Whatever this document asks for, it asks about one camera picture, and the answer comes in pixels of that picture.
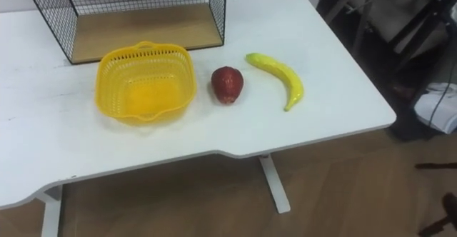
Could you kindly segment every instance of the red apple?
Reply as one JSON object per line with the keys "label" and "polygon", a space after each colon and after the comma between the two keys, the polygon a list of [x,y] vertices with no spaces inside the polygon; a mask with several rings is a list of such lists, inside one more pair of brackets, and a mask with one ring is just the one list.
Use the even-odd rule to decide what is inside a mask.
{"label": "red apple", "polygon": [[240,96],[243,76],[238,69],[221,67],[213,72],[211,85],[217,99],[223,104],[232,104]]}

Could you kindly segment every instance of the white desk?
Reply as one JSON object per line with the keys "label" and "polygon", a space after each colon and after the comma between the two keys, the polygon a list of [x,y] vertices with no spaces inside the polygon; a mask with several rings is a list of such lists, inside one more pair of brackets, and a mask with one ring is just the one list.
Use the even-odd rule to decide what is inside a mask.
{"label": "white desk", "polygon": [[[290,208],[269,153],[396,119],[308,0],[227,0],[225,46],[191,52],[198,90],[186,114],[141,128],[98,112],[97,64],[70,66],[39,12],[0,14],[0,26],[0,208],[50,201],[45,226],[58,218],[60,203],[52,201],[64,183],[208,153],[266,154],[262,165],[284,212]],[[283,111],[283,84],[244,61],[251,52],[271,55],[301,77],[306,94],[291,111]],[[233,106],[209,91],[212,71],[224,65],[245,79]],[[54,199],[42,196],[47,189]],[[56,221],[51,225],[46,236],[56,232]]]}

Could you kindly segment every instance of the wooden floor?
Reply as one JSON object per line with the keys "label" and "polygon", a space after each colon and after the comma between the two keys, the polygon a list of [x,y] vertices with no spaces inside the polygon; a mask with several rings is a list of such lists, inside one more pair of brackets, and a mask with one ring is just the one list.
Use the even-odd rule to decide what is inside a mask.
{"label": "wooden floor", "polygon": [[[257,159],[204,156],[66,187],[63,237],[409,237],[439,219],[457,136],[396,143],[383,131],[274,154],[291,202],[278,215]],[[38,201],[0,211],[1,237],[39,236]],[[447,228],[438,237],[455,236]]]}

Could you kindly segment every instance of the banana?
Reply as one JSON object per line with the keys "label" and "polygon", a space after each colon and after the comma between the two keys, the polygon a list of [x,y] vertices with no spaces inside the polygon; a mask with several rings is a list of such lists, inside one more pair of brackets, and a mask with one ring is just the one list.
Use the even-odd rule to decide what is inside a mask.
{"label": "banana", "polygon": [[289,97],[284,111],[289,111],[293,105],[297,104],[304,95],[303,84],[300,77],[285,64],[271,58],[270,56],[252,53],[246,55],[246,60],[258,69],[269,72],[278,77],[289,89]]}

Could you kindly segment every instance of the desk leg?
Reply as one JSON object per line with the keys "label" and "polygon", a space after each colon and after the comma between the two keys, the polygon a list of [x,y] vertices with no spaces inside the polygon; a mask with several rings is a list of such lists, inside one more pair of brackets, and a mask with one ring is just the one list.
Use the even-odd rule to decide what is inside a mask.
{"label": "desk leg", "polygon": [[274,166],[273,159],[270,154],[260,156],[259,159],[278,213],[289,212],[291,210],[291,205],[288,203],[286,192],[284,191],[283,184],[281,183],[281,179]]}
{"label": "desk leg", "polygon": [[62,186],[50,188],[37,197],[45,205],[41,237],[57,237],[62,200]]}

